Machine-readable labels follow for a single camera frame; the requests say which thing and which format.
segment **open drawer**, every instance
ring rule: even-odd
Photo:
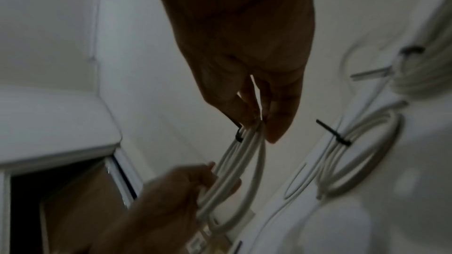
[[[49,162],[11,165],[0,173],[2,254],[80,250],[126,212],[141,191],[121,152]]]

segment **hand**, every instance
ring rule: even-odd
[[[199,228],[196,200],[202,186],[211,187],[215,182],[213,166],[179,167],[147,184],[127,214],[92,246],[90,254],[177,253]]]
[[[313,0],[162,0],[205,101],[266,139],[290,127],[314,35]]]

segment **person's left hand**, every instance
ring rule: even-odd
[[[196,200],[201,187],[209,188],[215,182],[213,166],[175,168],[147,184],[127,214],[92,246],[90,254],[179,251],[198,230]]]

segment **skin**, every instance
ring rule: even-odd
[[[278,141],[300,103],[313,0],[162,2],[205,101],[246,127],[261,115],[266,139]]]
[[[177,253],[199,229],[196,200],[216,181],[208,165],[173,169],[148,183],[129,211],[91,247],[90,254]],[[232,193],[241,185],[239,181]]]

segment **person's right hand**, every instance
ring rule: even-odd
[[[313,0],[162,0],[205,101],[266,139],[290,127],[314,35]]]

